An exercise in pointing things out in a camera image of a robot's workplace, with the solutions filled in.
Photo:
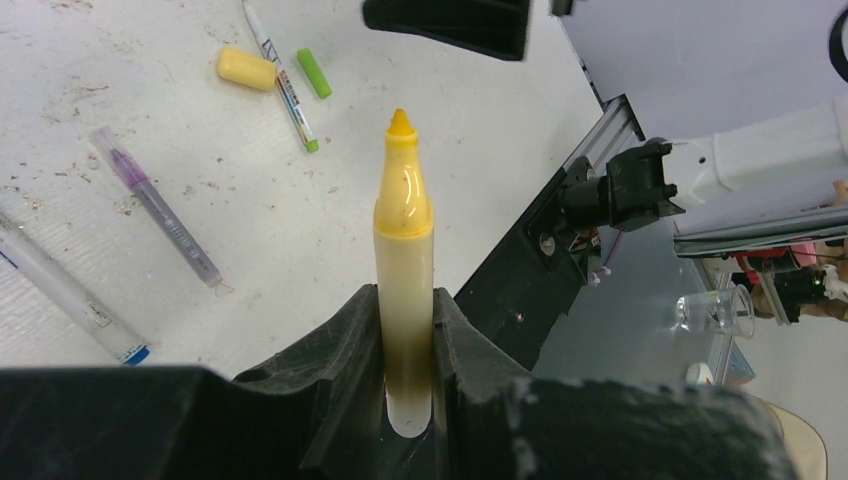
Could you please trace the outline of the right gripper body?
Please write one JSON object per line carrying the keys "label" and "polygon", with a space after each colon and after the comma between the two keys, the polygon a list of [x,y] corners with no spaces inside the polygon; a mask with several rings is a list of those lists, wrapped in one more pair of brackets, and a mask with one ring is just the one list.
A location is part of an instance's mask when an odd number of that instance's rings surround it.
{"label": "right gripper body", "polygon": [[371,30],[416,35],[503,61],[521,61],[531,3],[366,0],[361,12]]}

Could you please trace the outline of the clear glass cup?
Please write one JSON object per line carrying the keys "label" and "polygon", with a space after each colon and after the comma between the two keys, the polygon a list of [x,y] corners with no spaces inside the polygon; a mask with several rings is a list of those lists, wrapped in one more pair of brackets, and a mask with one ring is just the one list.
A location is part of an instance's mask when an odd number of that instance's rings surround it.
{"label": "clear glass cup", "polygon": [[675,305],[677,327],[690,333],[714,333],[750,339],[755,309],[744,286],[681,296]]}

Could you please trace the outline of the blue marker pen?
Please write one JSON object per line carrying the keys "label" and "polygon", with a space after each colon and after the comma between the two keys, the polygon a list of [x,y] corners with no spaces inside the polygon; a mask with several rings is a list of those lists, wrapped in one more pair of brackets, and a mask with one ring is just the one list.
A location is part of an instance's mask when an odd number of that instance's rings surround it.
{"label": "blue marker pen", "polygon": [[1,256],[118,363],[136,366],[148,358],[148,343],[6,216],[1,217]]}

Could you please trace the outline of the green pen cap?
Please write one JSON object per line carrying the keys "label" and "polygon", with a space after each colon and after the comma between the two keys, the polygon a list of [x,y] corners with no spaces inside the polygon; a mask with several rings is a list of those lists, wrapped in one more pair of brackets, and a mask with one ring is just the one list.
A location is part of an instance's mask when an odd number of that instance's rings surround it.
{"label": "green pen cap", "polygon": [[321,99],[331,96],[332,87],[312,51],[301,48],[296,52],[296,58],[317,96]]}

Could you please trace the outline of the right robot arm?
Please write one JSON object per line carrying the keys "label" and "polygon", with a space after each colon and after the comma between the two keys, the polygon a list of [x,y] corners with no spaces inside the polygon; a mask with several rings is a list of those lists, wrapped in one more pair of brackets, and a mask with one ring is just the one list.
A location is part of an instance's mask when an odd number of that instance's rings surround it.
{"label": "right robot arm", "polygon": [[[504,61],[525,57],[528,1],[365,1],[365,26]],[[847,164],[847,97],[695,139],[656,138],[605,164],[603,176],[562,185],[551,200],[573,229],[632,231],[661,217],[757,187]]]}

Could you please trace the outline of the yellow highlighter pen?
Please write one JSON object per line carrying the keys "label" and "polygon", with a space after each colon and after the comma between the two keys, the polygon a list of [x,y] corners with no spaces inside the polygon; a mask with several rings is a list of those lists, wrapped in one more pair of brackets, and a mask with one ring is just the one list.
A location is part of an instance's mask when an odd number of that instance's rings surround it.
{"label": "yellow highlighter pen", "polygon": [[432,415],[434,210],[418,140],[397,109],[373,212],[387,416],[403,438],[420,436]]}

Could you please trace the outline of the green pen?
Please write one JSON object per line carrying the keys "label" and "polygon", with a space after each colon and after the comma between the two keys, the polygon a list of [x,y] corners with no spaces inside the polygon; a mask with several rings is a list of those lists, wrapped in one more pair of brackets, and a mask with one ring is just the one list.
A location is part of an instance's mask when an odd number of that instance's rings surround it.
{"label": "green pen", "polygon": [[242,1],[241,5],[254,40],[260,49],[261,57],[270,61],[276,69],[276,89],[283,101],[283,104],[285,105],[303,147],[308,153],[317,152],[319,150],[318,139],[307,122],[301,102],[299,101],[298,95],[283,67],[283,63],[274,44],[272,43],[270,35],[261,25],[259,17],[250,3],[248,1]]}

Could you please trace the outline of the yellow highlighter cap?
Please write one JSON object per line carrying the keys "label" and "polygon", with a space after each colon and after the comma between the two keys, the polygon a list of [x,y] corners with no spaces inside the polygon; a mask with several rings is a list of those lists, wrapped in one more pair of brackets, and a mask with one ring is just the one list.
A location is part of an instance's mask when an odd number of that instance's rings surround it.
{"label": "yellow highlighter cap", "polygon": [[220,78],[264,92],[276,84],[277,69],[269,60],[231,46],[219,50],[216,71]]}

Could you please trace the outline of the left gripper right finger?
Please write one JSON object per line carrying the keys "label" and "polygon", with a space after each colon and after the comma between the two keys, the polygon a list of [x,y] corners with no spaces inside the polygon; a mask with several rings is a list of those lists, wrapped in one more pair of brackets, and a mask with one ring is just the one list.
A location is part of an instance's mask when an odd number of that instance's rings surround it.
{"label": "left gripper right finger", "polygon": [[725,387],[540,379],[433,293],[440,479],[796,479],[767,409]]}

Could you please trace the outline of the purple pen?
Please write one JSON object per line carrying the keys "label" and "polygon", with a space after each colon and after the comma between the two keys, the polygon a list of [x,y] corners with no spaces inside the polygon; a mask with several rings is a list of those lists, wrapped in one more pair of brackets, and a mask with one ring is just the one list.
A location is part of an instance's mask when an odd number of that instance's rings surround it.
{"label": "purple pen", "polygon": [[200,280],[210,288],[218,286],[222,282],[219,269],[113,131],[108,127],[97,129],[90,134],[90,139]]}

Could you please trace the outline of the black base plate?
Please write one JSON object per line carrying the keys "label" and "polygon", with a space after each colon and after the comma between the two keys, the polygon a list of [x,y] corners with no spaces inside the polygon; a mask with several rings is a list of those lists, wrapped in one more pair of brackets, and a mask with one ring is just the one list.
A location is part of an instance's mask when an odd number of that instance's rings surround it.
{"label": "black base plate", "polygon": [[599,230],[572,228],[560,204],[562,190],[593,177],[584,156],[559,170],[454,295],[468,321],[527,370],[601,266]]}

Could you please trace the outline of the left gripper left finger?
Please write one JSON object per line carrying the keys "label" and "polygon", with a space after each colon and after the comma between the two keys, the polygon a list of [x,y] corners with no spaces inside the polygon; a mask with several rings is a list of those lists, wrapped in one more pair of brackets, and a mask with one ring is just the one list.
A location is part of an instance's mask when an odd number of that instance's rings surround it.
{"label": "left gripper left finger", "polygon": [[198,366],[1,374],[5,479],[373,479],[377,289],[233,379]]}

